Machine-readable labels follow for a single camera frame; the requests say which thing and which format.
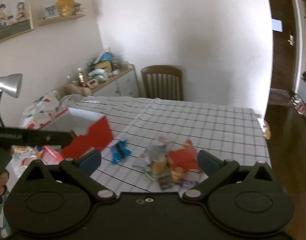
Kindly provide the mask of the red white cardboard box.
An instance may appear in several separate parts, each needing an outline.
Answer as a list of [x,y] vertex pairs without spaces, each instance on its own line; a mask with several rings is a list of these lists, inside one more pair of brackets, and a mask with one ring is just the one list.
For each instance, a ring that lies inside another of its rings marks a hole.
[[113,134],[106,115],[77,108],[66,108],[40,129],[74,132],[76,135],[71,144],[63,147],[61,152],[51,152],[57,161],[66,158],[78,159],[91,148],[102,151],[113,141]]

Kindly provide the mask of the brown wooden chair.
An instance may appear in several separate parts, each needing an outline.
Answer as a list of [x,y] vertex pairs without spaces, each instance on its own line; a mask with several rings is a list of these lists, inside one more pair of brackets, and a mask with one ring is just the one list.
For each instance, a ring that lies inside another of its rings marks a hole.
[[154,65],[141,69],[147,98],[183,101],[182,70],[171,65]]

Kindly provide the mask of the black white checked tablecloth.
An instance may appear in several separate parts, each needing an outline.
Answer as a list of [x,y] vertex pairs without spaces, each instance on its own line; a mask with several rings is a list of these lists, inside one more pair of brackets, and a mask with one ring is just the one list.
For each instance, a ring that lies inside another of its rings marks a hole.
[[124,161],[112,163],[110,148],[102,151],[102,161],[92,178],[110,190],[159,192],[133,162],[159,137],[173,149],[190,140],[196,150],[205,150],[221,160],[233,159],[241,165],[269,162],[267,144],[256,114],[249,108],[208,103],[131,97],[67,96],[62,107],[106,115],[115,140],[125,140],[131,151]]

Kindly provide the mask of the dark brown door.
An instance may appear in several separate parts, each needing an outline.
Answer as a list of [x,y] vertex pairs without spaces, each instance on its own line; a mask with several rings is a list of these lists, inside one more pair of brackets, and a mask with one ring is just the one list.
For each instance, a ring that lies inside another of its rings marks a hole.
[[269,0],[273,27],[272,89],[289,90],[295,72],[295,16],[292,0]]

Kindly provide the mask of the brown paper bag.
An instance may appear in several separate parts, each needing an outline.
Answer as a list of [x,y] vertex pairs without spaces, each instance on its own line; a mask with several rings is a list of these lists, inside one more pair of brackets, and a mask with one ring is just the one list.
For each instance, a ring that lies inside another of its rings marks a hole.
[[78,86],[75,86],[74,84],[61,86],[57,88],[57,91],[59,92],[61,97],[71,95],[71,94],[78,94],[82,96],[89,96],[92,94],[90,88],[78,87]]

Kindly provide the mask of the orange chips snack bag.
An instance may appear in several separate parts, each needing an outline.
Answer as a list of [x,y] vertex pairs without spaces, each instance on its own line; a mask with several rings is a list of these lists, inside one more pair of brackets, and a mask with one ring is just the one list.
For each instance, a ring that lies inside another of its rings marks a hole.
[[172,188],[174,185],[166,157],[162,157],[146,165],[144,167],[144,173],[153,181],[156,181],[161,190]]

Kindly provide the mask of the pink white timer clock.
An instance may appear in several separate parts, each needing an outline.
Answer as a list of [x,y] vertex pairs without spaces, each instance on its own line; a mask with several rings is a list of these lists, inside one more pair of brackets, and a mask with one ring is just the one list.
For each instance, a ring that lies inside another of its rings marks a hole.
[[99,83],[96,79],[91,79],[87,82],[87,86],[90,88],[90,89],[94,89],[94,88],[97,88],[99,86]]

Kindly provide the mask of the silver desk lamp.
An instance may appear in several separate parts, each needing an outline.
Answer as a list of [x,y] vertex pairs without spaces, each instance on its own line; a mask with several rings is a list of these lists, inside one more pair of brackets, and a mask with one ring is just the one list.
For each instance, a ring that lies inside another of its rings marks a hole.
[[[19,97],[22,87],[22,80],[23,80],[23,74],[20,73],[0,77],[0,103],[3,93],[16,99]],[[5,126],[1,118],[1,114],[0,114],[0,126],[1,127]]]

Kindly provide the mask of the colourful dotted plastic bag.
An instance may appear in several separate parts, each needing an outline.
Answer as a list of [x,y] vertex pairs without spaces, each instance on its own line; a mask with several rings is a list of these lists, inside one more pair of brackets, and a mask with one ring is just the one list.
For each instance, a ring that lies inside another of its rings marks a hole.
[[38,98],[24,110],[19,127],[42,129],[65,111],[66,107],[62,106],[59,92],[53,90]]

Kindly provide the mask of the yellow blue toy box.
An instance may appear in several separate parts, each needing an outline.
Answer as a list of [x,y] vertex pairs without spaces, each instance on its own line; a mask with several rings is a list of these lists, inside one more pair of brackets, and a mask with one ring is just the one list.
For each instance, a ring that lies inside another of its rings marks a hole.
[[113,57],[110,53],[104,53],[101,58],[94,64],[95,69],[103,69],[107,73],[112,72]]

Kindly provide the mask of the blue snack wrapper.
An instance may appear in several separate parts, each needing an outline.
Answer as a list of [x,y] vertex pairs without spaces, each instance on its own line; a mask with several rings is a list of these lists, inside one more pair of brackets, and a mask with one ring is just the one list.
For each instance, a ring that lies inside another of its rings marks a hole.
[[131,155],[131,151],[126,148],[127,144],[127,140],[120,140],[111,147],[112,164],[118,164]]

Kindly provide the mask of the red snack bag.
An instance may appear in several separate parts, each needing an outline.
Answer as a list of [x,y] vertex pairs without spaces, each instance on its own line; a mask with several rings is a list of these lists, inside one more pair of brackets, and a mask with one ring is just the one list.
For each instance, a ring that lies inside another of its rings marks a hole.
[[174,182],[178,182],[189,170],[199,170],[197,165],[197,150],[192,141],[187,139],[178,150],[167,154],[167,161]]

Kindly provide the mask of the framed cartoon poster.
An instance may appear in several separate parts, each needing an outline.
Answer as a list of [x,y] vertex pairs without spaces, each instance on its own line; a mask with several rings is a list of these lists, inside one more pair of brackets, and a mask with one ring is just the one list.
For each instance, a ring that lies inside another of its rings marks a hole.
[[0,43],[33,29],[29,0],[0,0]]

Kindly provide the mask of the orange drink bottle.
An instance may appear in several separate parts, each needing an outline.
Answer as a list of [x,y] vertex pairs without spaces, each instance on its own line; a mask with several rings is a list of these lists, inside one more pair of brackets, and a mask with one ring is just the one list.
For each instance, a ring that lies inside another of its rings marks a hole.
[[80,87],[86,87],[86,80],[85,80],[85,72],[81,69],[78,68],[78,83]]

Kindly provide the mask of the white sideboard wooden top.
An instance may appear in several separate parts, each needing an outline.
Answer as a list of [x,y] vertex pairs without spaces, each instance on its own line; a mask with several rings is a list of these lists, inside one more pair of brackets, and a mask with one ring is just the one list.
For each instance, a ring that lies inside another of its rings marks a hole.
[[109,80],[100,83],[97,88],[91,89],[92,96],[140,96],[135,66],[127,64],[127,68],[118,75],[109,77]]

